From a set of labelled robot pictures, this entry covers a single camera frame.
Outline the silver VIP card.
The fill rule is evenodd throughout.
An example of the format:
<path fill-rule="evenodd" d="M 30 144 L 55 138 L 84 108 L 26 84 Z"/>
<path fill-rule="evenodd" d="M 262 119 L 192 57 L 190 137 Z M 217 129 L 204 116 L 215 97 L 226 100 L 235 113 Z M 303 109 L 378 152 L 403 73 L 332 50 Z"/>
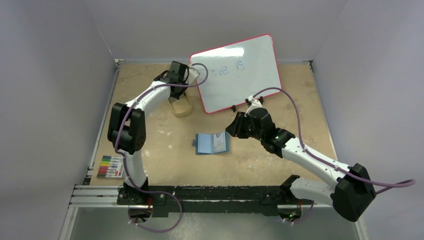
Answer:
<path fill-rule="evenodd" d="M 213 135 L 213 152 L 215 154 L 227 151 L 227 133 L 219 132 Z"/>

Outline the blue leather card holder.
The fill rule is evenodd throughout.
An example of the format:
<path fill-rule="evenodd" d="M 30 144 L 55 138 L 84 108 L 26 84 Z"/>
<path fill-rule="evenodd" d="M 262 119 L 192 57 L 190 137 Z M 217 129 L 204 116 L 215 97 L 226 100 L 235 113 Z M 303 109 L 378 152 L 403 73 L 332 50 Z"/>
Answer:
<path fill-rule="evenodd" d="M 214 134 L 215 133 L 197 133 L 195 135 L 195 139 L 192 141 L 192 146 L 195 148 L 196 155 L 215 155 L 215 154 L 227 153 L 230 151 L 230 136 L 226 132 L 227 151 L 214 153 L 214 148 L 213 148 Z"/>

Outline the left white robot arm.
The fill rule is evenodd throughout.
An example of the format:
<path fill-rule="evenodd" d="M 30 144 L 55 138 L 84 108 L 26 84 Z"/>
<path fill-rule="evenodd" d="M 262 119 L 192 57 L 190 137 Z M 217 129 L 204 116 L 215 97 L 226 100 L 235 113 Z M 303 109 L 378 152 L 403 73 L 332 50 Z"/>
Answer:
<path fill-rule="evenodd" d="M 140 95 L 111 108 L 107 139 L 122 156 L 124 183 L 119 195 L 138 205 L 149 199 L 141 150 L 147 139 L 146 118 L 163 101 L 182 96 L 190 84 L 190 67 L 173 61 Z"/>

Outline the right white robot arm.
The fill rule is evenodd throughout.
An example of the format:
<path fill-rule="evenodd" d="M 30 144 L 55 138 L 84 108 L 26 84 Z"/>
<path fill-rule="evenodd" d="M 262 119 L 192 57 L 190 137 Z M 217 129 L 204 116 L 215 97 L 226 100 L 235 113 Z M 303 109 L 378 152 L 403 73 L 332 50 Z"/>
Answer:
<path fill-rule="evenodd" d="M 298 199 L 319 202 L 332 206 L 344 219 L 356 222 L 376 198 L 370 175 L 363 165 L 350 166 L 301 145 L 293 133 L 276 127 L 265 108 L 237 112 L 225 131 L 239 139 L 258 140 L 267 152 L 303 167 L 322 180 L 316 182 L 297 176 L 287 179 L 280 196 L 288 204 Z"/>

